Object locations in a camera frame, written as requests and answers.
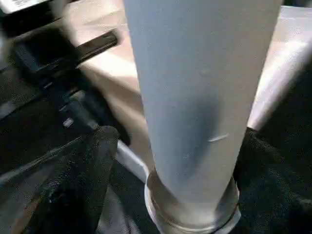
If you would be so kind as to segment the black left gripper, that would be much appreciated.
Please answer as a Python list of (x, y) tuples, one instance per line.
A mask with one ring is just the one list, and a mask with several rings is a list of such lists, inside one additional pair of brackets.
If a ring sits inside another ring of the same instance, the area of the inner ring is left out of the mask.
[(128, 144), (127, 130), (79, 67), (117, 45), (114, 31), (80, 46), (74, 46), (61, 31), (41, 31), (14, 43), (14, 64), (22, 77), (53, 104), (64, 126), (86, 132), (99, 126), (113, 126), (119, 132), (119, 139)]

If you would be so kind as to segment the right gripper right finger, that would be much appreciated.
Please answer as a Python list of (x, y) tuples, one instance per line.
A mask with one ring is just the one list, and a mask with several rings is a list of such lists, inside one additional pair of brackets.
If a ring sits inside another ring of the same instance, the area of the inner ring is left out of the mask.
[(234, 170), (241, 218), (234, 234), (312, 232), (312, 155), (273, 147), (247, 129)]

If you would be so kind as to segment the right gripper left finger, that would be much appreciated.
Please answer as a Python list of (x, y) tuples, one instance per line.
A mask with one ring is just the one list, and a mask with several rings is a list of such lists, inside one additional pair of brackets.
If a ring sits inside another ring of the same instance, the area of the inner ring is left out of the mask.
[(0, 176), (3, 234), (94, 234), (118, 132), (102, 126)]

